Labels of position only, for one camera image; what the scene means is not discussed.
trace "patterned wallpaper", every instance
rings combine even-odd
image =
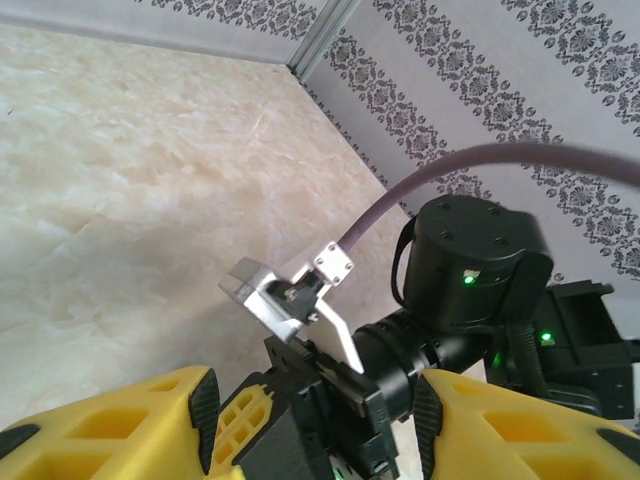
[[[6,0],[0,21],[287,63],[326,0]]]
[[[133,1],[143,3],[145,0]],[[169,7],[174,12],[184,12],[195,17],[202,15],[207,20],[269,35],[281,35],[292,40],[300,40],[308,33],[318,10],[304,3],[298,4],[295,0],[151,0],[150,3],[153,7]]]
[[[619,7],[363,1],[306,88],[385,186],[488,142],[574,143],[640,157],[640,3]],[[623,334],[640,336],[637,191],[555,168],[480,167],[439,178],[402,205],[413,214],[446,192],[534,213],[555,258],[553,281],[612,283],[612,315]]]

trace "floor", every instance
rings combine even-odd
[[[266,331],[218,289],[337,238],[383,188],[284,67],[3,26],[0,428],[192,364],[228,395]],[[394,309],[396,208],[331,298]],[[404,478],[421,478],[410,422]]]

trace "purple cable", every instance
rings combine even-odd
[[[419,187],[461,168],[492,163],[549,165],[609,178],[640,188],[640,161],[566,145],[500,143],[459,150],[428,163],[390,189],[356,220],[338,241],[348,252],[391,207]]]

